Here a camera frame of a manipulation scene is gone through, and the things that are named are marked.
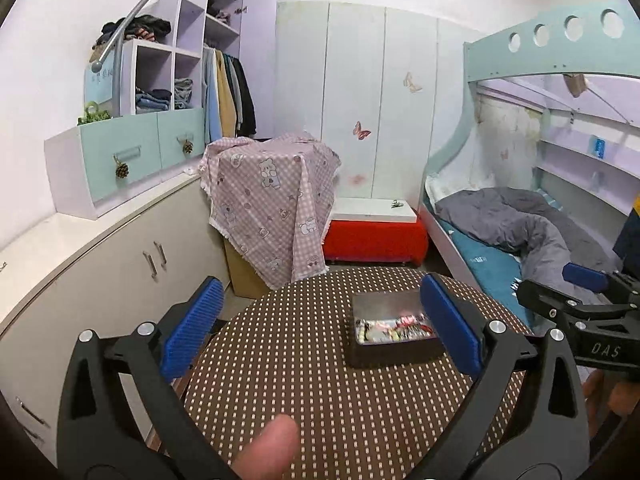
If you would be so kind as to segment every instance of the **teal drawer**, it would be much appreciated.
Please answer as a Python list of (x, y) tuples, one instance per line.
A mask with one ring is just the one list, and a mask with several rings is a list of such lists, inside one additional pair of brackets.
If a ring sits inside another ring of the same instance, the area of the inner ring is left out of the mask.
[[(204, 153), (204, 111), (202, 108), (158, 112), (158, 137), (162, 167), (169, 168)], [(191, 153), (182, 149), (193, 143)]]
[[(158, 114), (119, 117), (78, 126), (84, 171), (94, 202), (160, 171)], [(129, 175), (116, 177), (116, 161), (126, 163)]]

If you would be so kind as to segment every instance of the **polka dot tablecloth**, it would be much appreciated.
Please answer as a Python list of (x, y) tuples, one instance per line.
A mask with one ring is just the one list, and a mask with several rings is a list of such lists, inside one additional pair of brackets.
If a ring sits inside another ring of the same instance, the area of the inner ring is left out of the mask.
[[(411, 290), (422, 276), (404, 267), (361, 267), (267, 294), (211, 341), (185, 408), (229, 463), (275, 415), (287, 413), (302, 438), (291, 478), (404, 478), (442, 433), (472, 381), (446, 354), (422, 365), (349, 368), (345, 330), (354, 294)], [(527, 332), (488, 296), (450, 278), (444, 282), (485, 317)], [(521, 386), (522, 373), (513, 374), (482, 450), (498, 443)]]

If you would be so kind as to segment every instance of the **red butterfly sticker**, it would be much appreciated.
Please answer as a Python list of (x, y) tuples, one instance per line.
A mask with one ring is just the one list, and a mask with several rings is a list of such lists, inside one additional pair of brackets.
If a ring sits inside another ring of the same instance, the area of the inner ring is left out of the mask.
[(358, 137), (358, 140), (363, 140), (367, 137), (371, 132), (369, 130), (363, 130), (360, 121), (356, 123), (356, 127), (353, 129), (353, 135)]

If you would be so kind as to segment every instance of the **gray comforter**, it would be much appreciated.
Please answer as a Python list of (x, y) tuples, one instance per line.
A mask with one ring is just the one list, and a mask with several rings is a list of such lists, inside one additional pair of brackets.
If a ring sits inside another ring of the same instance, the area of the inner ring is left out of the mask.
[(589, 304), (592, 292), (562, 278), (569, 262), (594, 270), (614, 270), (602, 247), (539, 193), (510, 187), (459, 191), (440, 200), (436, 213), (460, 231), (522, 256), (522, 278), (535, 280)]

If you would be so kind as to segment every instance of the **pine cone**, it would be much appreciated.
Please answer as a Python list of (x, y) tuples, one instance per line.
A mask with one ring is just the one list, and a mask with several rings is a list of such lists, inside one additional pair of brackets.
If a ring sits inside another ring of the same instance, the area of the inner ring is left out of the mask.
[(124, 162), (118, 164), (116, 168), (116, 177), (117, 178), (127, 178), (129, 176), (129, 167)]

